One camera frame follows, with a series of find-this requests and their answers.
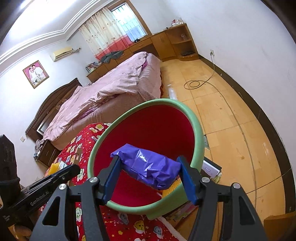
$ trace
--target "wooden floor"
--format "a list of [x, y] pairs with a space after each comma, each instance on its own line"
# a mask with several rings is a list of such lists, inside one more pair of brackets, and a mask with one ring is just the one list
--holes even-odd
[[[207, 80], [212, 75], [213, 70], [201, 60], [166, 61], [162, 63], [161, 72], [164, 84], [163, 98], [169, 98], [167, 86], [171, 84], [178, 100], [188, 105], [198, 117], [210, 147], [209, 150], [205, 149], [205, 156], [222, 167], [219, 184], [240, 183], [254, 205], [255, 177], [256, 210], [261, 221], [271, 215], [284, 214], [284, 187], [274, 151], [260, 123], [240, 96], [217, 73], [209, 83], [218, 90], [207, 83], [199, 89], [186, 90], [184, 84], [187, 80]], [[223, 204], [220, 203], [213, 240], [218, 240], [219, 237], [222, 208]], [[176, 226], [186, 239], [191, 232], [195, 216], [196, 211]]]

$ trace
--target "red blanket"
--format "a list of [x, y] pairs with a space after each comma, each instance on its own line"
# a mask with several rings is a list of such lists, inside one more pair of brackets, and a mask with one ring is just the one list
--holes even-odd
[[[110, 126], [90, 124], [75, 137], [59, 154], [54, 163], [63, 161], [70, 164], [76, 157], [77, 148], [83, 150], [79, 166], [80, 174], [72, 179], [74, 185], [87, 180], [87, 163], [94, 144], [102, 133]], [[111, 241], [185, 241], [185, 239], [163, 218], [148, 220], [143, 215], [119, 213], [107, 206], [100, 206], [105, 227]], [[76, 203], [76, 221], [79, 241], [86, 241], [83, 229], [81, 203]]]

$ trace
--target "wall baseboard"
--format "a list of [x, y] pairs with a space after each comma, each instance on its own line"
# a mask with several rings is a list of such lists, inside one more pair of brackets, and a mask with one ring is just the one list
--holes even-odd
[[[213, 69], [211, 61], [200, 55], [200, 60]], [[286, 213], [294, 212], [296, 209], [296, 195], [295, 195], [295, 183], [291, 164], [286, 153], [285, 147], [275, 130], [273, 124], [260, 108], [257, 102], [241, 87], [233, 78], [231, 78], [226, 72], [221, 70], [215, 65], [215, 71], [241, 96], [250, 110], [253, 112], [263, 130], [265, 131], [271, 146], [276, 155], [276, 159], [279, 163], [281, 175], [284, 183], [285, 200], [286, 200]]]

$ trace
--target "crown molding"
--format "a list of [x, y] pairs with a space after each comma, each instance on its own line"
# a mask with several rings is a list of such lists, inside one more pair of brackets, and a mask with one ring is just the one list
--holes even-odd
[[[63, 29], [38, 35], [10, 48], [0, 56], [0, 76], [2, 76], [12, 66], [15, 66], [16, 63], [19, 63], [20, 60], [24, 59], [25, 57], [50, 45], [68, 40], [87, 19], [89, 19], [94, 13], [112, 1], [113, 0], [108, 0], [103, 4], [98, 5], [100, 2], [102, 2], [102, 0], [91, 0], [78, 13], [76, 13], [74, 17], [71, 18], [71, 20], [65, 25]], [[40, 47], [40, 43], [43, 41], [46, 42], [45, 47]], [[22, 54], [24, 50], [26, 50], [25, 52], [29, 51], [29, 54]]]

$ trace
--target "window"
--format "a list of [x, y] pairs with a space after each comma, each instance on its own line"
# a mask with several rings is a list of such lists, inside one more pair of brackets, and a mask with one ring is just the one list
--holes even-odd
[[143, 26], [130, 7], [124, 3], [111, 11], [131, 41], [146, 35]]

